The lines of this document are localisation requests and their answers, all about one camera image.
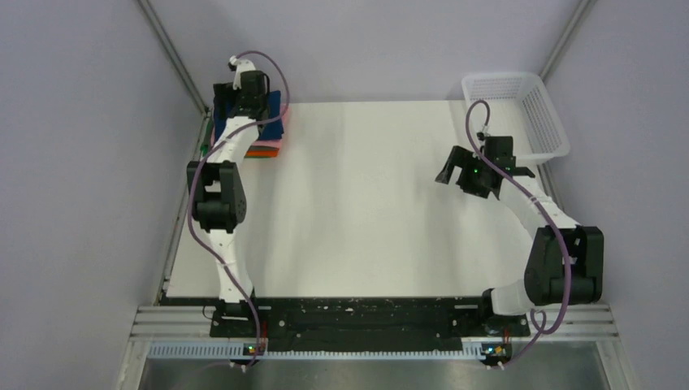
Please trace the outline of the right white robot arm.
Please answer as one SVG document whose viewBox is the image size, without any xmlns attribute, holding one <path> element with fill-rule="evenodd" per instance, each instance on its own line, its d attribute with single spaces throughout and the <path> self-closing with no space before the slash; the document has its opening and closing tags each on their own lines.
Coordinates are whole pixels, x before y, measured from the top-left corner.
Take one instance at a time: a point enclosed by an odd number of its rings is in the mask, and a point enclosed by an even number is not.
<svg viewBox="0 0 689 390">
<path fill-rule="evenodd" d="M 435 178 L 449 184 L 455 169 L 457 186 L 467 197 L 487 199 L 496 208 L 509 210 L 509 221 L 518 221 L 522 233 L 508 222 L 474 221 L 464 237 L 478 260 L 492 264 L 502 252 L 506 262 L 516 262 L 519 251 L 511 245 L 529 236 L 531 249 L 522 262 L 524 271 L 502 271 L 505 283 L 490 287 L 477 298 L 477 306 L 462 313 L 477 332 L 489 336 L 513 330 L 526 314 L 538 333 L 552 334 L 569 306 L 598 301 L 602 295 L 604 235 L 598 227 L 585 227 L 562 211 L 539 186 L 529 167 L 517 165 L 510 136 L 479 134 L 480 145 L 469 149 L 455 145 Z"/>
</svg>

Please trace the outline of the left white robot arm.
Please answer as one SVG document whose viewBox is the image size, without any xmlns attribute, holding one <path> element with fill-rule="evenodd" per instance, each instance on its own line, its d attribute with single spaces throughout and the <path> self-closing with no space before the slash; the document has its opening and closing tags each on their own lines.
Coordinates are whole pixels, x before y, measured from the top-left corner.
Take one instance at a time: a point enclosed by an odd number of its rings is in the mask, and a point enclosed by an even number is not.
<svg viewBox="0 0 689 390">
<path fill-rule="evenodd" d="M 223 131 L 207 154 L 187 166 L 188 228 L 217 266 L 218 317 L 229 317 L 230 326 L 242 336 L 259 329 L 261 315 L 236 243 L 236 232 L 248 211 L 240 167 L 270 118 L 270 94 L 266 73 L 236 71 L 233 82 L 219 86 Z"/>
</svg>

